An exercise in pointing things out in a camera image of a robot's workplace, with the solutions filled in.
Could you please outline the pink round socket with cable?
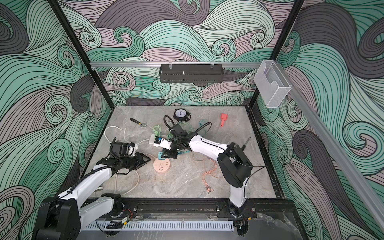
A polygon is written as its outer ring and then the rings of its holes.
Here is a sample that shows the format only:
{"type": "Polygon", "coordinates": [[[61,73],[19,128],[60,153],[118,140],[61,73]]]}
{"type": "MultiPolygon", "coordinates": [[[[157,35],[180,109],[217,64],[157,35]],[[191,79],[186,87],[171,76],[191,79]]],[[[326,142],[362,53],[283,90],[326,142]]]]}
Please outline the pink round socket with cable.
{"type": "MultiPolygon", "coordinates": [[[[157,174],[165,174],[167,173],[171,168],[171,162],[169,159],[159,159],[153,154],[150,153],[144,153],[145,156],[149,157],[150,163],[153,163],[153,170],[157,174]]],[[[140,185],[142,181],[142,177],[138,170],[132,170],[132,173],[136,176],[136,182],[135,184],[125,192],[121,192],[122,196],[127,196],[128,194],[134,192],[140,185]]]]}

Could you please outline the light green charger plug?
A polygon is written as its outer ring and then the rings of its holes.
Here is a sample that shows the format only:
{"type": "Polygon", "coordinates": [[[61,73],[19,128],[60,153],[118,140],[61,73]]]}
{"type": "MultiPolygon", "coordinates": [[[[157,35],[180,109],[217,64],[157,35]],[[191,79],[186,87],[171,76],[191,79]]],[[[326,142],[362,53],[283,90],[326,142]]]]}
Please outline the light green charger plug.
{"type": "Polygon", "coordinates": [[[155,136],[159,137],[162,135],[162,128],[159,125],[153,126],[153,133],[155,136]]]}

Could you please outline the white power strip coloured sockets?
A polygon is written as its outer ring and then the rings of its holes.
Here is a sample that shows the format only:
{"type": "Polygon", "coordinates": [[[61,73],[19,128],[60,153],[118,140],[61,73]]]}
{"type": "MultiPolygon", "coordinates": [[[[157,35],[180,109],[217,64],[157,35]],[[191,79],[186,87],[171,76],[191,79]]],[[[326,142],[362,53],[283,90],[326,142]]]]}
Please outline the white power strip coloured sockets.
{"type": "MultiPolygon", "coordinates": [[[[126,139],[126,128],[121,129],[121,128],[117,127],[117,126],[109,126],[109,127],[106,127],[106,129],[104,130],[104,137],[106,138],[106,140],[107,140],[109,143],[111,143],[111,141],[110,141],[109,138],[107,137],[107,135],[106,135],[106,131],[107,131],[108,129],[110,129],[110,128],[116,128],[116,129],[122,131],[122,132],[123,132],[123,139],[125,140],[125,142],[128,142],[128,140],[126,139]]],[[[161,129],[161,127],[160,127],[159,125],[154,125],[154,126],[152,127],[152,129],[153,129],[153,132],[155,133],[155,135],[151,136],[150,139],[142,140],[142,141],[139,142],[138,144],[141,144],[141,143],[143,143],[143,142],[145,142],[145,141],[148,141],[149,144],[153,144],[154,141],[155,141],[155,137],[156,137],[157,135],[161,136],[161,130],[162,130],[162,129],[161,129]]]]}

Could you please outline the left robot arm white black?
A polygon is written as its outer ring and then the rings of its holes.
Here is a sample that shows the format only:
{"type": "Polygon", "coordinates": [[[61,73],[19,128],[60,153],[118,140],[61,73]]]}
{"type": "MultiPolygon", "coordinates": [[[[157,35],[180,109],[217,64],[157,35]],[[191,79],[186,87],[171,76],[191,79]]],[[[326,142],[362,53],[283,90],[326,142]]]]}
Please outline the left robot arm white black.
{"type": "Polygon", "coordinates": [[[107,157],[98,161],[95,167],[66,191],[56,197],[47,197],[38,209],[32,238],[34,240],[75,240],[79,233],[92,222],[104,215],[123,220],[114,224],[122,227],[129,218],[124,215],[125,205],[119,194],[106,193],[96,201],[86,205],[90,195],[121,169],[136,171],[151,158],[137,152],[134,143],[113,140],[107,157]]]}

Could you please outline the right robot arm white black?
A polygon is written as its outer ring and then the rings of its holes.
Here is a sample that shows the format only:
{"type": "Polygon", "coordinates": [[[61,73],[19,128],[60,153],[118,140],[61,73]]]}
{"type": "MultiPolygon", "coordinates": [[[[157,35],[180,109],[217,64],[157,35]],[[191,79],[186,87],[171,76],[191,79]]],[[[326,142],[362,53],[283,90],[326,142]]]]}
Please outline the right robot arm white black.
{"type": "Polygon", "coordinates": [[[163,148],[162,158],[177,159],[180,150],[188,150],[215,160],[224,179],[230,184],[230,206],[235,210],[243,210],[247,201],[246,183],[254,168],[243,149],[236,143],[219,144],[201,136],[199,132],[207,126],[211,127],[211,122],[187,133],[170,116],[165,115],[163,120],[173,138],[170,140],[170,146],[163,148]]]}

